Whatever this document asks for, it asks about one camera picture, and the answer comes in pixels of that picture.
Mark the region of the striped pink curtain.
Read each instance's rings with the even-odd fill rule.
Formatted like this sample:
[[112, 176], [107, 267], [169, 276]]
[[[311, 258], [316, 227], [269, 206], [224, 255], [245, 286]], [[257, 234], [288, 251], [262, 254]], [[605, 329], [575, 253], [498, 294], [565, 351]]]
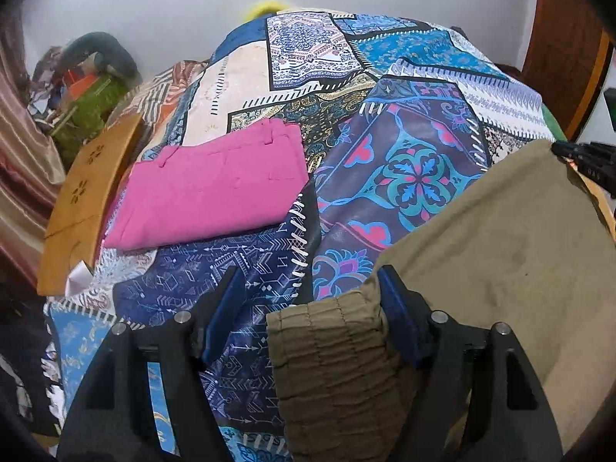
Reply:
[[1, 17], [1, 270], [34, 287], [44, 236], [65, 180], [60, 155], [28, 112], [21, 15]]

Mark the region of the olive khaki pants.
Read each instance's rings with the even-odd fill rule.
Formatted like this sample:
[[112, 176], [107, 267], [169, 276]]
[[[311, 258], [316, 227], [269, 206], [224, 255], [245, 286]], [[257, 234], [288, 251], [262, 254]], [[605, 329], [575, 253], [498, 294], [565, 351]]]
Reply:
[[[615, 243], [593, 195], [546, 141], [506, 156], [377, 259], [435, 310], [508, 323], [539, 376], [565, 449], [615, 393]], [[271, 313], [268, 347], [297, 461], [382, 461], [418, 374], [393, 348], [370, 275], [343, 295]]]

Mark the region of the striped orange blanket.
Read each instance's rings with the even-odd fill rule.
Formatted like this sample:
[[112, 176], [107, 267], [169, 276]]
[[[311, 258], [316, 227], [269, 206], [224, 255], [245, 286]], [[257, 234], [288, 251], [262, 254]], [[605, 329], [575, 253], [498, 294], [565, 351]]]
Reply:
[[149, 140], [176, 110], [179, 99], [208, 64], [206, 60], [181, 60], [137, 85], [119, 101], [104, 128], [108, 129], [118, 120], [138, 113]]

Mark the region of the blue patchwork bed quilt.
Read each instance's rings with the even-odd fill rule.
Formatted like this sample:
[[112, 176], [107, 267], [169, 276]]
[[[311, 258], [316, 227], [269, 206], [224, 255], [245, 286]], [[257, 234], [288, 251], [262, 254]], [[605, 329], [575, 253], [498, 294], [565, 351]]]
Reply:
[[42, 364], [63, 421], [115, 322], [164, 323], [228, 267], [249, 302], [201, 380], [238, 461], [287, 461], [266, 318], [357, 288], [386, 247], [440, 213], [487, 168], [562, 136], [541, 96], [462, 31], [401, 17], [282, 10], [234, 29], [156, 133], [138, 146], [198, 146], [264, 119], [301, 128], [313, 181], [273, 225], [119, 250], [99, 242], [90, 279], [53, 298]]

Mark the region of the green storage bag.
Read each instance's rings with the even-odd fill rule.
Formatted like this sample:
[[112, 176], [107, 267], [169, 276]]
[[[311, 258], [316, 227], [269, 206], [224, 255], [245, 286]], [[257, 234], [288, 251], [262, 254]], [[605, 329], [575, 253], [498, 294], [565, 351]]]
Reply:
[[120, 78], [110, 74], [89, 75], [68, 91], [68, 100], [50, 131], [50, 137], [66, 170], [70, 168], [82, 145], [103, 130], [116, 105], [127, 93]]

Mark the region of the wooden lap desk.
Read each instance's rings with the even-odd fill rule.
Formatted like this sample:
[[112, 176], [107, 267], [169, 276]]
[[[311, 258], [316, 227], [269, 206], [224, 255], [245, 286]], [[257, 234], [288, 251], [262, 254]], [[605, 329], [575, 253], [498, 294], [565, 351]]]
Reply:
[[94, 267], [107, 206], [129, 166], [142, 129], [142, 116], [130, 114], [79, 150], [45, 232], [38, 295], [61, 295], [76, 266]]

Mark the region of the folded pink garment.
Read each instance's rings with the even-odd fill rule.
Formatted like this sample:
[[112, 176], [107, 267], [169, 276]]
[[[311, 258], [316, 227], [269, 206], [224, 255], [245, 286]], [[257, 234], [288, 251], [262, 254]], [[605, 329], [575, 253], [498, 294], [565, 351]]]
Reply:
[[264, 119], [132, 166], [107, 248], [212, 239], [281, 222], [307, 184], [301, 128]]

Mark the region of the yellow curved pillow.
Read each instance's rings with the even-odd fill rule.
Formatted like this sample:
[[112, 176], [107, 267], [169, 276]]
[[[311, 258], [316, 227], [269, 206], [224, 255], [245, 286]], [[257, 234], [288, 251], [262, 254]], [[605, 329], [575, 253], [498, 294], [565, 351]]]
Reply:
[[261, 17], [275, 15], [282, 10], [288, 10], [288, 8], [291, 8], [291, 5], [280, 0], [258, 1], [257, 3], [254, 3], [245, 13], [243, 22], [248, 23], [249, 21]]

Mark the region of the grey plush toy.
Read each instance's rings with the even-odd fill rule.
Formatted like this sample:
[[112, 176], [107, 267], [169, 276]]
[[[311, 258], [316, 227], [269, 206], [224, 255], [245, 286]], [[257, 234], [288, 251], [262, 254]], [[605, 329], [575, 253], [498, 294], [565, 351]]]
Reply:
[[107, 32], [89, 32], [69, 43], [60, 53], [57, 71], [65, 73], [83, 62], [91, 64], [97, 73], [116, 76], [130, 88], [141, 82], [132, 56], [117, 38]]

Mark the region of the brown wooden door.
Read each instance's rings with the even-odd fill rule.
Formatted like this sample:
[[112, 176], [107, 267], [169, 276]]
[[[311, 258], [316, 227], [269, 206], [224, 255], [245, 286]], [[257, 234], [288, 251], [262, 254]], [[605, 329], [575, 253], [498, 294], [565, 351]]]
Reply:
[[606, 79], [613, 45], [588, 0], [537, 0], [522, 81], [573, 141]]

